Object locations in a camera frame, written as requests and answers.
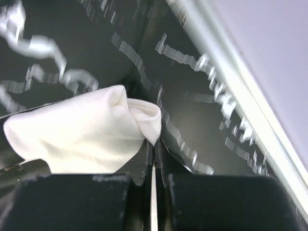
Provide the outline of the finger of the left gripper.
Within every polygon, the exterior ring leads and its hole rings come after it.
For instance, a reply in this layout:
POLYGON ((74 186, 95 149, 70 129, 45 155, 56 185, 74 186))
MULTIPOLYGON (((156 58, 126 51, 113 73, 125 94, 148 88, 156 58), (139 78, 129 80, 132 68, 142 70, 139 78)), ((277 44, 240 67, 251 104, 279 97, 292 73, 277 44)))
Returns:
POLYGON ((3 125, 7 116, 0 119, 0 189, 8 190, 14 188, 23 179, 37 175, 50 175, 50 169, 46 162, 40 159, 25 162, 7 141, 3 125))

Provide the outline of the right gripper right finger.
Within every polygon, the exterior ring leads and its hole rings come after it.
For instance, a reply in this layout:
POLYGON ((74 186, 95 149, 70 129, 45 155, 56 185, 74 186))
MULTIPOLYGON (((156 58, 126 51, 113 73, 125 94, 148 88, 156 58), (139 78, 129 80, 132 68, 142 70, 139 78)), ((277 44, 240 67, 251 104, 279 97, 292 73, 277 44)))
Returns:
POLYGON ((154 148, 160 231, 301 231, 303 219, 281 183, 265 176, 189 172, 162 141, 154 148))

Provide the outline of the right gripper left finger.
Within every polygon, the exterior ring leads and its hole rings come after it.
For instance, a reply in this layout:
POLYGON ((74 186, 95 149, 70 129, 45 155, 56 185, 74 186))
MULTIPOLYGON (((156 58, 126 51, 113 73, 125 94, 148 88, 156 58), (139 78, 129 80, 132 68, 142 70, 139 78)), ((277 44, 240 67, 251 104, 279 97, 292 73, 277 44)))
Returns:
POLYGON ((0 190, 3 231, 148 231, 152 145, 114 174, 37 175, 0 190))

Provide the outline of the white t-shirt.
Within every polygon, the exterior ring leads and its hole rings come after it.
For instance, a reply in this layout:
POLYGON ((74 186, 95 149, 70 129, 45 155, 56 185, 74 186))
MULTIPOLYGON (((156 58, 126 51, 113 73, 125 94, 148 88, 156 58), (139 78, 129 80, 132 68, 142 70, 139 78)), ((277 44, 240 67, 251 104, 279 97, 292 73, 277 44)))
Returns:
POLYGON ((3 125, 26 162, 41 159, 53 174, 115 173, 161 134, 161 109, 127 97, 116 85, 15 114, 3 125))

